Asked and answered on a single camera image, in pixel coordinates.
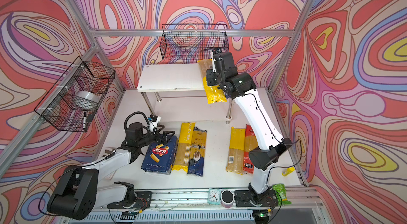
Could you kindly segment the clear yellow-top spaghetti bag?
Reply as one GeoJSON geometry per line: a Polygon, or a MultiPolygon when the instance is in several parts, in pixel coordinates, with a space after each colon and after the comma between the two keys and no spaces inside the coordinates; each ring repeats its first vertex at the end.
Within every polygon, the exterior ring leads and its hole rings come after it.
{"type": "Polygon", "coordinates": [[[231,128],[226,171],[243,175],[245,129],[231,128]]]}

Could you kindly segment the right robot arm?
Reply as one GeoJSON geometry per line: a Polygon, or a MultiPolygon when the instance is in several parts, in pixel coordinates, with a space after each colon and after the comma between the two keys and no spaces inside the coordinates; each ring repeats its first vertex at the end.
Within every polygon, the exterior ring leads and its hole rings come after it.
{"type": "Polygon", "coordinates": [[[248,187],[248,199],[243,202],[259,206],[269,194],[270,171],[293,143],[284,138],[272,123],[252,77],[246,72],[238,73],[233,54],[214,48],[211,59],[212,68],[206,72],[207,85],[221,89],[239,106],[257,140],[258,146],[249,152],[254,171],[248,187]]]}

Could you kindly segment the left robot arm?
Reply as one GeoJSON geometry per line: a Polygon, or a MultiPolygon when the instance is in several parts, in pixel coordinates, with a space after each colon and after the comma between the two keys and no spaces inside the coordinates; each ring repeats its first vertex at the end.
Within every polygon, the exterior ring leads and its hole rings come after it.
{"type": "Polygon", "coordinates": [[[68,166],[54,181],[56,187],[46,206],[48,215],[83,220],[92,210],[104,206],[126,209],[128,215],[145,210],[148,203],[137,196],[133,184],[99,186],[99,180],[136,161],[142,148],[175,139],[175,131],[165,131],[160,119],[140,111],[131,113],[124,121],[125,138],[117,149],[94,162],[68,166]]]}

